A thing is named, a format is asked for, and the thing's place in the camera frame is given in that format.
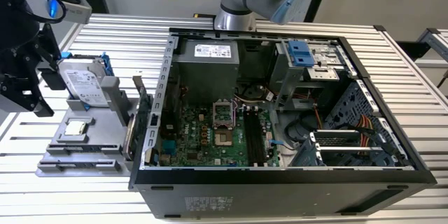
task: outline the motherboard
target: motherboard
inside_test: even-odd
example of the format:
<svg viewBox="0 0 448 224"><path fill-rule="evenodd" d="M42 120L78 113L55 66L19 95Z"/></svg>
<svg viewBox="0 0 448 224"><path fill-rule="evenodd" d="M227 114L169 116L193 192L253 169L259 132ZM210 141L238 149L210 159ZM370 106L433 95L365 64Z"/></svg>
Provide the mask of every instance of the motherboard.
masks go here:
<svg viewBox="0 0 448 224"><path fill-rule="evenodd" d="M163 148L163 165L279 166L269 111L230 104L183 108L179 138L165 141L170 144Z"/></svg>

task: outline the green circuit board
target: green circuit board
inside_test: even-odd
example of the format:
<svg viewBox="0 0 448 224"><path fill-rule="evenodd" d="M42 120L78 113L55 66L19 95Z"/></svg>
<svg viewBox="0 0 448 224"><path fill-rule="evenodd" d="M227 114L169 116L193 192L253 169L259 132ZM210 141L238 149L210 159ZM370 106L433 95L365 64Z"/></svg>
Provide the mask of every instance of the green circuit board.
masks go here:
<svg viewBox="0 0 448 224"><path fill-rule="evenodd" d="M273 133L267 111L259 113L259 120L263 131ZM266 141L267 133L263 131L261 135L263 146L266 146L269 144ZM177 140L177 153L171 156L170 166L250 166L245 135L242 111L235 112L235 127L231 131L227 131L214 128L213 107L185 107L181 137ZM273 151L274 156L267 159L267 164L269 166L278 166L277 147Z"/></svg>

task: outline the metal case frame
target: metal case frame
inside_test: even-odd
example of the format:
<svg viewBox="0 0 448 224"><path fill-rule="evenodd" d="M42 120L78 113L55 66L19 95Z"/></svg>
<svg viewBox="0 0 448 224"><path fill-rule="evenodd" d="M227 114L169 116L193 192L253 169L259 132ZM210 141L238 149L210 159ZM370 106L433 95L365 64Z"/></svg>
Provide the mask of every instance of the metal case frame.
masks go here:
<svg viewBox="0 0 448 224"><path fill-rule="evenodd" d="M158 127L161 126L167 75L181 37L194 39L237 39L237 37L241 37L263 41L309 38L337 40L343 46L342 54L354 63L358 78L363 80L371 92L374 101L381 109L379 116L390 122L390 127L397 134L403 149L409 153L415 170L354 170L353 168L327 170L319 169L319 167L285 170L250 170L238 168L218 170L195 169L193 167L186 167L186 169L163 169L163 167L146 166L145 152L161 144L157 141L157 137ZM370 74L345 37L171 28L158 90L150 114L147 137L138 148L138 153L143 153L143 155L137 155L130 188L138 188L157 218L249 217L255 212L258 213L258 217L369 215L437 184L430 169L415 150L383 100L382 94L374 85ZM262 198L257 197L262 192L263 200L270 199L270 202L277 202L277 207L273 207L270 204L250 205L262 200ZM205 200L217 196L231 197L234 205L226 212L190 211L186 204L191 196L205 198ZM299 202L298 197L305 197L307 200Z"/></svg>

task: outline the aluminum extrusion table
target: aluminum extrusion table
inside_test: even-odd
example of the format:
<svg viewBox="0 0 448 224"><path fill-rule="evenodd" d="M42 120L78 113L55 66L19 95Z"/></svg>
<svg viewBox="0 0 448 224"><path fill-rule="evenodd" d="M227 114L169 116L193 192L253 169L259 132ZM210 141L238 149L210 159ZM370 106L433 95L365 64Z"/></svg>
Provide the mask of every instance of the aluminum extrusion table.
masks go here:
<svg viewBox="0 0 448 224"><path fill-rule="evenodd" d="M75 25L61 44L63 51L99 55L107 51L121 87L137 97L131 77L143 75L149 92L158 83L169 28L213 29L209 18L154 18L94 15L89 25ZM374 26L258 21L271 33L345 36L373 76L375 86L438 179L438 185L374 215L342 218L203 219L201 223L381 223L448 222L448 101L418 69L386 31ZM67 91L42 92L55 116L10 114L0 127L0 223L125 223L155 220L139 193L129 191L127 177L39 178L37 164L57 132L69 105Z"/></svg>

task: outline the power supply label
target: power supply label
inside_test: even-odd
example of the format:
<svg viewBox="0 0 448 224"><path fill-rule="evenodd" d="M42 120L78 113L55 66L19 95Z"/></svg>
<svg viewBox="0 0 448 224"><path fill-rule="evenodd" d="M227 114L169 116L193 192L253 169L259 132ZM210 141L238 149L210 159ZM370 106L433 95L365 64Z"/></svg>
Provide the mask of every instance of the power supply label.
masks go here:
<svg viewBox="0 0 448 224"><path fill-rule="evenodd" d="M233 58L231 46L197 45L195 57Z"/></svg>
<svg viewBox="0 0 448 224"><path fill-rule="evenodd" d="M71 69L66 70L66 75L79 99L91 106L106 106L107 100L95 74L89 70Z"/></svg>
<svg viewBox="0 0 448 224"><path fill-rule="evenodd" d="M234 197L186 197L189 211L230 211Z"/></svg>

